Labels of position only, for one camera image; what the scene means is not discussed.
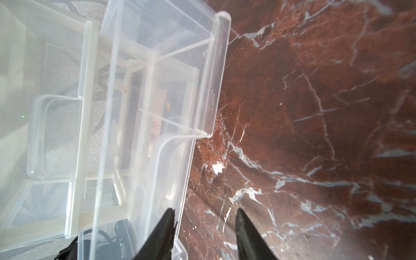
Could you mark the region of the clear plastic drawer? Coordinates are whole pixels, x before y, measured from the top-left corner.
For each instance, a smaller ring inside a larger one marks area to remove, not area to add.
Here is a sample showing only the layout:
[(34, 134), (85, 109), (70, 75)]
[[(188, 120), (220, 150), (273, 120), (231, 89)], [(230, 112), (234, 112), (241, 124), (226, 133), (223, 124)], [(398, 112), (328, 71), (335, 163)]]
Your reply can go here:
[(57, 229), (70, 238), (79, 230), (85, 192), (99, 26), (92, 21), (80, 28), (49, 22), (44, 29), (41, 90), (32, 103), (27, 175), (65, 184)]
[(90, 260), (132, 260), (179, 241), (196, 142), (213, 136), (231, 16), (203, 1), (109, 1), (100, 28), (93, 137), (100, 161)]

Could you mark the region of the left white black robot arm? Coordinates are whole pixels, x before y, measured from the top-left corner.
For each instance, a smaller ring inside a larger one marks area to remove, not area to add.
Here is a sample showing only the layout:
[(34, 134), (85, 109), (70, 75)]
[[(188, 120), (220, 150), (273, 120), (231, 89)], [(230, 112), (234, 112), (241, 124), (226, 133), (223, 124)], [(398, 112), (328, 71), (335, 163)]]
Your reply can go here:
[(131, 225), (127, 220), (116, 222), (112, 235), (97, 232), (99, 240), (92, 243), (92, 229), (84, 231), (62, 249), (55, 260), (132, 260)]

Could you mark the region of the white plastic drawer organizer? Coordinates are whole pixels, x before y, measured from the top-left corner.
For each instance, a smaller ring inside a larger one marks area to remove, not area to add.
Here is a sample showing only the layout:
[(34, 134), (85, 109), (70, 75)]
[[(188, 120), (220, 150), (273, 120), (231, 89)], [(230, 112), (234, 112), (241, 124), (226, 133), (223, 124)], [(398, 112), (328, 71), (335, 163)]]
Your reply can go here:
[(109, 1), (101, 23), (1, 2), (1, 258), (135, 255), (167, 209), (180, 224), (230, 22), (201, 1)]

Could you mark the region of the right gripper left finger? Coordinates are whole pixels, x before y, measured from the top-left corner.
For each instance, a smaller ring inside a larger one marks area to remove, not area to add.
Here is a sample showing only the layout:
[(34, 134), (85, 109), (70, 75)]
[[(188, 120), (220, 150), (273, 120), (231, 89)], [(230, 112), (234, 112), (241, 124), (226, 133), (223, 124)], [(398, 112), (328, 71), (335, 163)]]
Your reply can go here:
[(134, 260), (171, 260), (177, 222), (175, 211), (168, 208)]

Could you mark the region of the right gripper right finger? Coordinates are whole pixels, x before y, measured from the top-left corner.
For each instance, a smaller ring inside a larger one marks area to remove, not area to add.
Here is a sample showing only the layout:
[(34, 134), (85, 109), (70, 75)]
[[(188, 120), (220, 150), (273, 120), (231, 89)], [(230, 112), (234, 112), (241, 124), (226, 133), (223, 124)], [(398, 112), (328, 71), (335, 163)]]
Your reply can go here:
[(236, 213), (235, 232), (240, 260), (278, 260), (241, 208)]

